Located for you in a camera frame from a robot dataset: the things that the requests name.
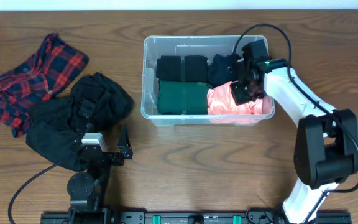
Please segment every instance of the red plaid shirt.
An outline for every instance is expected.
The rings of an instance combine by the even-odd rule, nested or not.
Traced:
[[[12,128],[14,137],[25,134],[31,125],[27,110],[62,92],[88,62],[58,34],[46,36],[27,61],[0,76],[0,122]]]

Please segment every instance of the plastic storage box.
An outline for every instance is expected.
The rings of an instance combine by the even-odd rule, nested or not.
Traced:
[[[152,120],[156,126],[172,126],[176,124],[235,124],[253,125],[274,115],[274,100],[265,96],[263,99],[263,115],[161,115],[157,111],[158,78],[155,75],[157,59],[162,55],[203,55],[208,63],[213,61],[215,54],[229,55],[239,36],[150,36],[144,40],[142,105],[144,118]],[[244,36],[236,50],[241,55],[241,48],[256,40],[264,40],[262,35]]]

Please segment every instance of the wooden table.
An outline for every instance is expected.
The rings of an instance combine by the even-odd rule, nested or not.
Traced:
[[[253,127],[176,126],[156,128],[140,115],[143,41],[149,35],[239,35],[249,26],[280,26],[293,47],[293,66],[316,94],[358,119],[358,11],[78,11],[0,12],[0,74],[23,62],[45,35],[58,32],[91,61],[81,75],[103,72],[120,83],[136,106],[122,123],[129,127],[134,158],[116,169],[108,202],[121,208],[247,210],[277,207],[296,181],[296,127],[279,105],[275,116]],[[281,35],[265,35],[273,57],[287,56]],[[117,128],[105,138],[114,146]],[[0,223],[8,223],[14,192],[51,163],[13,138],[0,124]],[[57,167],[17,198],[17,223],[39,223],[43,211],[65,211],[68,179]],[[354,185],[353,175],[341,188]],[[348,209],[358,223],[358,191],[332,194],[323,208]]]

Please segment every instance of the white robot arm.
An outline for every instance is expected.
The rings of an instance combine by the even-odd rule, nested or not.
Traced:
[[[328,111],[334,111],[335,107],[324,102],[321,98],[316,96],[296,75],[296,72],[291,68],[291,75],[294,81],[310,95],[315,101],[319,102]],[[277,68],[270,73],[265,74],[264,90],[266,94],[273,97],[283,107],[285,112],[291,117],[292,121],[298,126],[301,118],[309,115],[324,116],[325,112],[316,108],[310,100],[308,100],[297,88],[287,74],[287,68]],[[297,180],[291,195],[284,201],[283,210],[290,223],[303,223],[308,216],[309,211],[312,211],[314,205],[318,202],[321,194],[327,189],[335,189],[339,184],[330,183],[324,184],[317,189],[312,190],[310,186],[304,184],[300,179]],[[316,218],[317,210],[310,216],[310,220]]]
[[[263,26],[279,30],[291,52],[289,40],[280,29]],[[357,184],[352,189],[335,190],[358,171],[356,116],[350,110],[337,110],[314,94],[291,68],[291,53],[289,62],[270,60],[263,40],[248,43],[241,52],[244,59],[232,67],[239,74],[239,81],[231,84],[236,104],[269,95],[298,127],[294,165],[299,179],[282,208],[287,223],[308,223],[316,218],[328,193],[358,188]],[[335,142],[325,145],[324,138],[335,138]]]

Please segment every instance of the black cloth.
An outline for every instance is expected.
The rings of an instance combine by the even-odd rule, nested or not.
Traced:
[[[32,126],[26,144],[53,163],[65,159],[62,167],[83,171],[88,165],[74,152],[80,150],[85,132],[110,128],[128,116],[132,107],[132,98],[103,74],[82,77],[70,96],[39,103],[29,110]]]
[[[157,59],[155,75],[163,81],[182,81],[180,56],[161,56]]]
[[[241,59],[235,54],[236,61]],[[232,55],[222,56],[216,54],[213,62],[208,66],[208,81],[214,88],[221,86],[229,81],[237,81],[239,76],[236,72],[232,72],[230,67],[233,64]]]
[[[185,81],[208,82],[207,58],[199,55],[185,56]]]
[[[161,56],[157,59],[156,74],[160,81],[208,82],[207,58],[199,55]]]

